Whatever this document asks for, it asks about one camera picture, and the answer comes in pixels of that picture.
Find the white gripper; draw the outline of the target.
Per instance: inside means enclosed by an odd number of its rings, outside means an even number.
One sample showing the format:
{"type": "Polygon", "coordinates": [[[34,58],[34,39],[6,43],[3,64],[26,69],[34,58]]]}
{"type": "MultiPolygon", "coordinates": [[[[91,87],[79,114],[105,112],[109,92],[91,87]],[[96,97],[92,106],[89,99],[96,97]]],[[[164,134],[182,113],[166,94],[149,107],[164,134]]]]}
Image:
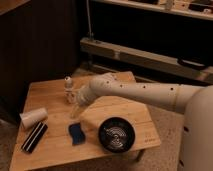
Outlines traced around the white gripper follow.
{"type": "MultiPolygon", "coordinates": [[[[82,86],[76,94],[76,101],[81,106],[80,113],[84,112],[87,105],[90,105],[94,102],[94,94],[88,85],[82,86]]],[[[74,104],[70,113],[70,117],[75,119],[78,115],[79,106],[74,104]]]]}

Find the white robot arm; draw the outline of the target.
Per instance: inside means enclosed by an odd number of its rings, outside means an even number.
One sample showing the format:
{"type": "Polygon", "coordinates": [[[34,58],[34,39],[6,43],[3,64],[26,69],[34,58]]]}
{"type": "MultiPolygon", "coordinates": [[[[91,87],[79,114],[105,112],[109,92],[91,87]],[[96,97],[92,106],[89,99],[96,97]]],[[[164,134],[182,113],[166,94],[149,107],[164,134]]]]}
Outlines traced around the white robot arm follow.
{"type": "Polygon", "coordinates": [[[213,85],[141,83],[97,75],[77,90],[75,101],[89,106],[102,96],[118,96],[185,116],[178,171],[213,171],[213,85]]]}

